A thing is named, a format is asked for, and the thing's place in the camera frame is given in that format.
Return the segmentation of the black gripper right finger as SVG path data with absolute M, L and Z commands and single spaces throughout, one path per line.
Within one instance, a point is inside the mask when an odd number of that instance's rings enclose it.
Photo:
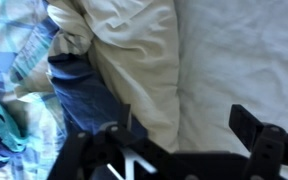
M 229 127 L 250 152 L 244 180 L 286 180 L 280 175 L 288 166 L 288 133 L 280 126 L 259 121 L 239 104 L 231 106 Z

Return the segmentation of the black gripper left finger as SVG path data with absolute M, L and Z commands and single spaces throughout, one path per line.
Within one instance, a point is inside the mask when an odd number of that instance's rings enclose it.
M 123 105 L 117 122 L 104 124 L 96 135 L 71 134 L 47 180 L 92 180 L 100 167 L 120 180 L 171 180 L 162 160 L 167 153 L 131 132 L 130 106 Z

